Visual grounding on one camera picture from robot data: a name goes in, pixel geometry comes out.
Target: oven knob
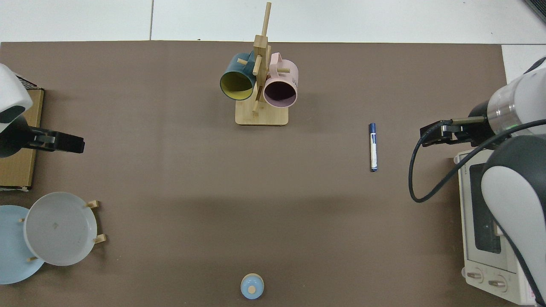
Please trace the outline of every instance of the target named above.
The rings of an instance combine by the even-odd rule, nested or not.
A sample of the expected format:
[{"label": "oven knob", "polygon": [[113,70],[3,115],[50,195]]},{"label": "oven knob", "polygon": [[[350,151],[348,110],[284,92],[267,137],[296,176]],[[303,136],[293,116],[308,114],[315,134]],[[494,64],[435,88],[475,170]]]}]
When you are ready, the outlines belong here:
[{"label": "oven knob", "polygon": [[476,281],[478,281],[478,283],[482,283],[483,282],[483,273],[482,273],[482,270],[478,269],[478,268],[474,268],[474,272],[466,272],[466,268],[463,268],[461,273],[462,273],[462,276],[464,278],[472,278],[472,279],[475,279]]},{"label": "oven knob", "polygon": [[501,292],[508,291],[508,286],[506,285],[506,279],[502,277],[501,275],[497,275],[498,280],[490,280],[488,281],[488,284],[497,287],[501,290]]}]

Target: blue lid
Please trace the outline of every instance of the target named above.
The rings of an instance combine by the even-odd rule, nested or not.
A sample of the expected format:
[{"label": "blue lid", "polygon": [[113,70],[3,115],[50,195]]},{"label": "blue lid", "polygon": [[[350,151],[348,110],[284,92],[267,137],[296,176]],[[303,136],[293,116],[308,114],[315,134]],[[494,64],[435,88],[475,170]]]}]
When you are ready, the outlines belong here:
[{"label": "blue lid", "polygon": [[264,293],[264,281],[258,274],[248,274],[241,282],[241,293],[247,299],[257,299]]}]

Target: mug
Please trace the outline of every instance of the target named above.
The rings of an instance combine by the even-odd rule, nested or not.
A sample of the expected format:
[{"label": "mug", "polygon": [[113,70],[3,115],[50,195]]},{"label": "mug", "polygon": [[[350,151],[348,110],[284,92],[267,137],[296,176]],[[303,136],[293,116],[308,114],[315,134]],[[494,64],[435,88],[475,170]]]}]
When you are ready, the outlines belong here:
[{"label": "mug", "polygon": [[298,98],[298,67],[292,61],[283,60],[281,54],[271,55],[270,78],[264,85],[264,99],[277,108],[287,108]]},{"label": "mug", "polygon": [[234,100],[245,100],[252,95],[256,84],[256,76],[252,74],[254,62],[254,51],[236,54],[232,58],[220,78],[220,88],[226,96]]}]

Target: marker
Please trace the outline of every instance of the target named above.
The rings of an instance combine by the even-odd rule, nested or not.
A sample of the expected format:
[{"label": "marker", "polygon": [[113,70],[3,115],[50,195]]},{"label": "marker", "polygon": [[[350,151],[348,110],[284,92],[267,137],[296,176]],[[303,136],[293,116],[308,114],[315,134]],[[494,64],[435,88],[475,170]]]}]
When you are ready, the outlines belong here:
[{"label": "marker", "polygon": [[370,170],[377,172],[377,140],[375,132],[375,123],[369,125],[370,129]]}]

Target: black cable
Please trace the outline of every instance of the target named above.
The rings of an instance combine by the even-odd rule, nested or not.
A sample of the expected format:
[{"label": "black cable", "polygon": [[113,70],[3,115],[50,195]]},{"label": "black cable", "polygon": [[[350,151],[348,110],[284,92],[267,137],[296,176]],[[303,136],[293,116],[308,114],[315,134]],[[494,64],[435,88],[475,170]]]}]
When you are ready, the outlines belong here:
[{"label": "black cable", "polygon": [[437,124],[435,124],[434,126],[430,127],[422,136],[421,138],[419,139],[419,141],[417,142],[417,145],[415,146],[415,148],[413,149],[413,154],[411,156],[411,160],[410,160],[410,165],[409,165],[409,173],[408,173],[408,188],[409,188],[409,195],[411,195],[411,198],[416,202],[416,203],[422,203],[422,202],[426,202],[427,200],[429,200],[432,196],[434,196],[434,194],[436,194],[436,192],[438,192],[445,184],[446,182],[449,181],[449,179],[451,179],[451,177],[453,177],[453,175],[455,175],[455,173],[463,166],[466,164],[466,162],[468,162],[468,160],[472,159],[472,157],[474,157],[477,153],[479,153],[480,151],[482,151],[483,149],[485,149],[487,146],[489,146],[490,144],[500,140],[500,139],[503,139],[505,138],[506,136],[508,136],[509,134],[512,134],[514,132],[517,132],[517,131],[520,131],[520,130],[523,130],[523,129],[527,129],[527,128],[531,128],[531,127],[535,127],[535,126],[541,126],[541,125],[546,125],[546,119],[544,120],[537,120],[537,121],[532,121],[532,122],[528,122],[528,123],[524,123],[522,125],[519,125],[519,126],[516,126],[516,127],[513,127],[513,128],[510,128],[508,130],[505,130],[493,137],[490,137],[489,139],[487,139],[485,142],[481,143],[478,147],[476,147],[474,150],[472,150],[468,155],[466,155],[466,157],[464,157],[461,161],[459,161],[459,163],[457,163],[455,165],[455,167],[453,169],[451,169],[449,171],[449,173],[447,173],[447,175],[442,179],[440,180],[440,182],[438,182],[438,184],[427,194],[425,195],[424,197],[422,198],[417,198],[415,196],[415,193],[413,192],[413,164],[415,162],[415,157],[417,155],[417,151],[419,150],[419,147],[421,146],[421,144],[423,143],[423,141],[426,139],[426,137],[428,137],[428,135],[430,133],[432,133],[432,131],[440,128],[441,126],[443,125],[450,125],[453,121],[452,120],[444,120],[444,121],[440,121],[438,122]]}]

